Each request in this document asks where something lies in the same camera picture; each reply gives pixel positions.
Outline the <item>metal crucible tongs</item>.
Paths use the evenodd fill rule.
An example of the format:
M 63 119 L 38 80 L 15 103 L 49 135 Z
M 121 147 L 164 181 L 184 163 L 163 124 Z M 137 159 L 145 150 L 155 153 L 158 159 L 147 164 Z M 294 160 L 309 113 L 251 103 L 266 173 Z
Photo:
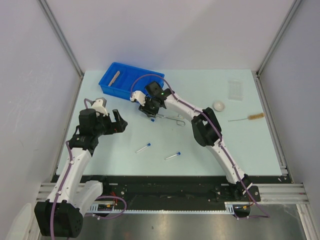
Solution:
M 184 118 L 182 116 L 171 116 L 171 115 L 162 115 L 162 114 L 157 114 L 155 118 L 159 119 L 168 119 L 168 120 L 173 120 L 176 122 L 178 126 L 184 127 L 186 125 Z

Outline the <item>bristle test tube brush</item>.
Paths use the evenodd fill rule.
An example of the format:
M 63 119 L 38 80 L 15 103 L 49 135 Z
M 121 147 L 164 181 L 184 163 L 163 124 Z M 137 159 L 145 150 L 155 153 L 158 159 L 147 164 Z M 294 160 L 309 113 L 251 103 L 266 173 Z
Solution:
M 228 120 L 228 122 L 238 122 L 238 121 L 244 121 L 244 120 L 253 121 L 253 120 L 262 119 L 264 117 L 265 117 L 265 114 L 261 112 L 257 114 L 248 115 L 246 118 Z

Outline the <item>white porcelain evaporating dish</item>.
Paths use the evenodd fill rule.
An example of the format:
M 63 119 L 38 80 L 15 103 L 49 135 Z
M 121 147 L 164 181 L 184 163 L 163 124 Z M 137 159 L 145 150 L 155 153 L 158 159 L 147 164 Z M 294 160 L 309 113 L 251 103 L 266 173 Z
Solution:
M 225 107 L 225 104 L 220 100 L 217 100 L 213 103 L 213 108 L 218 112 L 222 112 L 225 109 Z

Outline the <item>wooden test tube clamp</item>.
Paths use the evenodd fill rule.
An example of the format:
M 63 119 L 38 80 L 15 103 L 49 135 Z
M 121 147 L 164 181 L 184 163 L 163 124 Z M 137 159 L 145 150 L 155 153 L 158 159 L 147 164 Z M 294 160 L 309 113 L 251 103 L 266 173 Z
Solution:
M 118 76 L 120 75 L 120 71 L 118 70 L 115 75 L 112 77 L 111 81 L 109 82 L 108 86 L 111 87 L 113 85 L 113 83 L 116 81 L 116 79 L 118 78 Z

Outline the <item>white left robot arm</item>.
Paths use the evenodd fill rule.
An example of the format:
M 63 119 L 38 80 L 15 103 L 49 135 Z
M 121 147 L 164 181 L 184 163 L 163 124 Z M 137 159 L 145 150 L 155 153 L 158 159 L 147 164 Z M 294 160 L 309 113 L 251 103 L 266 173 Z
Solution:
M 79 112 L 79 124 L 72 138 L 65 143 L 68 157 L 62 173 L 46 200 L 38 201 L 34 208 L 43 236 L 52 239 L 78 237 L 93 202 L 97 198 L 105 200 L 110 196 L 111 188 L 97 180 L 87 181 L 81 191 L 77 189 L 99 144 L 99 137 L 122 133 L 128 125 L 118 110 L 112 112 L 114 119 L 104 107 Z

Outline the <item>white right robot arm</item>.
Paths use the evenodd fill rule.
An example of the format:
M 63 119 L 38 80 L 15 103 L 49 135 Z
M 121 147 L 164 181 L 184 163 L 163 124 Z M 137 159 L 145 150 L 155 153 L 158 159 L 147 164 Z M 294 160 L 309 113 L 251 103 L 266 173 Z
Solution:
M 139 110 L 149 117 L 155 117 L 159 109 L 164 108 L 188 120 L 196 142 L 206 147 L 223 169 L 227 181 L 232 186 L 231 196 L 237 201 L 242 201 L 248 196 L 253 183 L 232 158 L 223 140 L 220 124 L 211 108 L 201 109 L 191 105 L 168 88 L 156 90 L 149 96 L 141 91 L 135 91 L 130 100 L 138 102 Z

